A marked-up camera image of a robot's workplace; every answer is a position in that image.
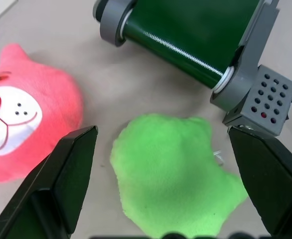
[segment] stuffed toy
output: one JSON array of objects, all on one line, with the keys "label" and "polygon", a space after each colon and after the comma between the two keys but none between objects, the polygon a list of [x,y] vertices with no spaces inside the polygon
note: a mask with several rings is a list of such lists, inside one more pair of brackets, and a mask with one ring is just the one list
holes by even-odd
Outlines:
[{"label": "stuffed toy", "polygon": [[24,178],[80,127],[82,97],[71,76],[30,60],[17,44],[0,55],[0,182]]},{"label": "stuffed toy", "polygon": [[138,117],[115,140],[111,164],[125,215],[152,238],[216,236],[247,198],[240,177],[214,159],[201,118]]}]

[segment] gray box with holes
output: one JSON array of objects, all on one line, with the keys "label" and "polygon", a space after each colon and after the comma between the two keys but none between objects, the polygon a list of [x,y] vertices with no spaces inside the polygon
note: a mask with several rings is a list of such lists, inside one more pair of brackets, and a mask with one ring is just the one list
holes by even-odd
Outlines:
[{"label": "gray box with holes", "polygon": [[244,99],[227,112],[226,126],[245,125],[278,136],[287,119],[292,102],[292,81],[261,65],[257,77]]}]

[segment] beige table surface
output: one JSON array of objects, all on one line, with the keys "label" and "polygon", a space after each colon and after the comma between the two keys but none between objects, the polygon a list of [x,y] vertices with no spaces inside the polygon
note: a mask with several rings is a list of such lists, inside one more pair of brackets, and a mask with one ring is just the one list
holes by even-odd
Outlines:
[{"label": "beige table surface", "polygon": [[[210,90],[139,46],[127,42],[115,48],[103,42],[92,18],[93,4],[93,0],[20,0],[0,19],[0,50],[17,42],[33,60],[72,74],[85,99],[84,126],[99,127],[90,185],[72,238],[142,235],[122,213],[109,163],[112,142],[127,121],[150,112],[204,117],[213,126],[213,148],[222,151],[225,168],[238,169],[221,123],[224,113],[209,104]],[[292,80],[292,0],[281,0],[279,7],[261,63]],[[292,109],[280,139],[292,151]],[[0,184],[0,212],[20,183]],[[230,216],[220,235],[234,231],[267,233],[250,200]]]}]

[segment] plush bear face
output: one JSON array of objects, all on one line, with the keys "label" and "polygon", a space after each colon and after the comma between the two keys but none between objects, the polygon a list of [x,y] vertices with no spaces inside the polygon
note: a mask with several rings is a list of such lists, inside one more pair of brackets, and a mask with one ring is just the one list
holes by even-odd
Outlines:
[{"label": "plush bear face", "polygon": [[0,56],[0,182],[25,177],[77,130],[83,102],[74,79],[32,61],[17,44]]},{"label": "plush bear face", "polygon": [[13,152],[37,129],[42,120],[38,102],[27,92],[0,87],[0,155]]}]

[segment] green plush toy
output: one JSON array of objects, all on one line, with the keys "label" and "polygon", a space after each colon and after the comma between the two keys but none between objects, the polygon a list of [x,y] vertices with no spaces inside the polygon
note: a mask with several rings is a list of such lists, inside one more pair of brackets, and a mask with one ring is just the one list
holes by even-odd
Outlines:
[{"label": "green plush toy", "polygon": [[247,197],[241,179],[216,163],[210,124],[145,115],[114,142],[111,164],[125,215],[148,236],[216,236]]}]

